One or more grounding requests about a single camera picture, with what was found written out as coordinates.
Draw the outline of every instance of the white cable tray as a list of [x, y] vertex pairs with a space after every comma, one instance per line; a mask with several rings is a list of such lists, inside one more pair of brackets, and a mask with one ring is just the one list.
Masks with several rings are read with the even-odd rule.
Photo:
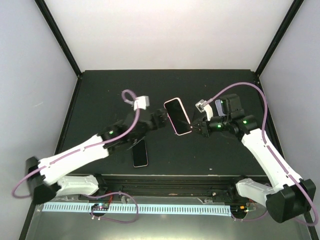
[[[43, 212], [90, 213], [96, 203], [85, 202], [46, 202]], [[231, 217], [230, 206], [224, 205], [183, 205], [183, 204], [138, 204], [139, 214], [173, 215], [216, 215]], [[135, 214], [136, 205], [111, 203], [108, 211], [95, 210], [94, 213]]]

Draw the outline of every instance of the black phone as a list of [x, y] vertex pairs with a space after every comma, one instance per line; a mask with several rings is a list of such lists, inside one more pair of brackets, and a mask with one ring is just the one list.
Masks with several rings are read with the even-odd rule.
[[140, 140], [132, 147], [133, 166], [135, 168], [148, 166], [148, 155], [146, 142], [144, 139]]

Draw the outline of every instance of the pink smartphone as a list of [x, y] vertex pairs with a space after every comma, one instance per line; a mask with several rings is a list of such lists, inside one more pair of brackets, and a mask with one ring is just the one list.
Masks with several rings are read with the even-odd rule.
[[166, 101], [164, 108], [167, 110], [168, 117], [173, 126], [175, 134], [181, 136], [191, 133], [190, 120], [181, 99], [176, 97]]

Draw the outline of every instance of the smartphone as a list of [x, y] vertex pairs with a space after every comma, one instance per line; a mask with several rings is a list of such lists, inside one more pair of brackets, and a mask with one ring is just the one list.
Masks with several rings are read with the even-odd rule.
[[181, 136], [191, 133], [190, 120], [181, 99], [176, 97], [164, 103], [175, 134]]
[[140, 140], [132, 147], [133, 166], [135, 168], [148, 166], [148, 156], [146, 142], [144, 139]]

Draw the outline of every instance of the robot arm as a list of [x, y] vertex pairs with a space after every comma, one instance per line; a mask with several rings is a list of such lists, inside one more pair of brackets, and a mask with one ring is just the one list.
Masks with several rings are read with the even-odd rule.
[[105, 188], [99, 176], [66, 176], [72, 171], [93, 161], [104, 159], [114, 153], [130, 149], [145, 137], [147, 132], [163, 128], [166, 125], [167, 111], [158, 109], [149, 113], [149, 98], [138, 97], [133, 104], [134, 110], [140, 108], [139, 119], [135, 127], [125, 136], [118, 138], [129, 129], [134, 121], [131, 113], [125, 120], [120, 120], [106, 127], [87, 141], [55, 156], [37, 159], [31, 157], [26, 161], [26, 174], [40, 169], [27, 180], [32, 202], [42, 204], [54, 197], [64, 195], [92, 195]]
[[[208, 116], [208, 112], [202, 107], [204, 104], [205, 102], [201, 100], [196, 107], [200, 112], [206, 112]], [[212, 116], [210, 120], [207, 117], [200, 118], [192, 123], [192, 129], [204, 137], [209, 137], [213, 132], [222, 131], [235, 135], [253, 154], [271, 183], [271, 186], [266, 186], [244, 177], [235, 184], [237, 193], [241, 197], [252, 199], [265, 206], [271, 217], [278, 223], [310, 211], [310, 204], [288, 176], [291, 175], [296, 179], [312, 200], [316, 192], [315, 184], [310, 179], [303, 180], [287, 164], [267, 136], [265, 136], [266, 142], [263, 140], [262, 130], [258, 128], [255, 117], [245, 115], [239, 96], [226, 95], [216, 100], [215, 104], [219, 116]]]

